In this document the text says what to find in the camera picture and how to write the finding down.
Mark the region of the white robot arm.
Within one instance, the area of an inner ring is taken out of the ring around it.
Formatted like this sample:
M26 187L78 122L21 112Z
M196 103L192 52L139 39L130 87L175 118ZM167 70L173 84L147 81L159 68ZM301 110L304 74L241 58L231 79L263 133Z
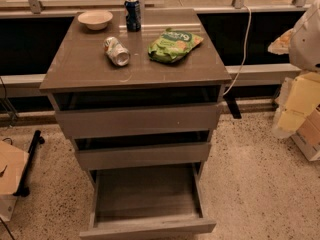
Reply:
M280 139L295 134L320 104L320 0L315 0L294 27L268 47L274 54L289 55L301 73L286 77L276 101L272 133Z

